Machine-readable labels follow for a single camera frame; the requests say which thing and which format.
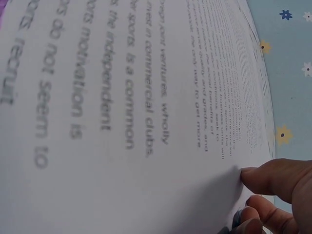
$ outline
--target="floral pattern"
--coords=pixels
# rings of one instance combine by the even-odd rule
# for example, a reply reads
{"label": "floral pattern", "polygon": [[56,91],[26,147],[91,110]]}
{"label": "floral pattern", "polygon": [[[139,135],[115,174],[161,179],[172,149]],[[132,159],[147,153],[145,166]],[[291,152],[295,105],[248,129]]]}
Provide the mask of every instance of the floral pattern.
{"label": "floral pattern", "polygon": [[268,54],[271,50],[270,44],[268,42],[265,42],[265,40],[261,41],[260,46],[261,46],[262,52],[265,54]]}
{"label": "floral pattern", "polygon": [[283,127],[277,127],[277,133],[275,136],[275,139],[279,146],[282,144],[289,144],[289,140],[293,138],[292,131],[290,129],[287,129],[286,125],[283,125]]}
{"label": "floral pattern", "polygon": [[312,14],[310,12],[305,12],[303,18],[306,18],[307,22],[312,22]]}
{"label": "floral pattern", "polygon": [[289,13],[289,10],[287,10],[287,11],[283,10],[283,12],[279,13],[279,14],[282,16],[282,20],[283,19],[289,20],[292,18],[292,13]]}
{"label": "floral pattern", "polygon": [[302,68],[302,71],[304,71],[304,76],[310,76],[312,77],[312,66],[311,63],[304,63],[304,68]]}

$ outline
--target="fabric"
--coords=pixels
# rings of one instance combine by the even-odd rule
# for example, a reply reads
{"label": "fabric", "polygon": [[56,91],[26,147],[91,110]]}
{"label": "fabric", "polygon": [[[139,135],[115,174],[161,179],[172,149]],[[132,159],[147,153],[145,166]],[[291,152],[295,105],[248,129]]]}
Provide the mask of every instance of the fabric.
{"label": "fabric", "polygon": [[[248,0],[269,77],[276,157],[312,159],[312,1]],[[291,212],[291,206],[275,204]]]}

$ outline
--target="fingernail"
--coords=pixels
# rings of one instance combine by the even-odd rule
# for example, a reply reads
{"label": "fingernail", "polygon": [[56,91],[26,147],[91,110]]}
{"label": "fingernail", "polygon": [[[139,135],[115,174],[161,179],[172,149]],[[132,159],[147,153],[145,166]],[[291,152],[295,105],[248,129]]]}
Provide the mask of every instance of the fingernail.
{"label": "fingernail", "polygon": [[246,168],[242,168],[242,173],[246,173],[246,172],[251,172],[253,170],[255,170],[256,167],[246,167]]}
{"label": "fingernail", "polygon": [[239,210],[234,214],[232,228],[236,228],[240,225],[240,217],[243,210]]}

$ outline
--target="book page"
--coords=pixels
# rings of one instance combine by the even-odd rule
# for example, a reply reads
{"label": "book page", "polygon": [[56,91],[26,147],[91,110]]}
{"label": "book page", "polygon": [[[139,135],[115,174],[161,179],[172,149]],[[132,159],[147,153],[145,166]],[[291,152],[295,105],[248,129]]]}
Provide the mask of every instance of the book page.
{"label": "book page", "polygon": [[275,153],[246,11],[235,0],[9,1],[0,29],[1,232],[230,227],[250,195],[240,168]]}

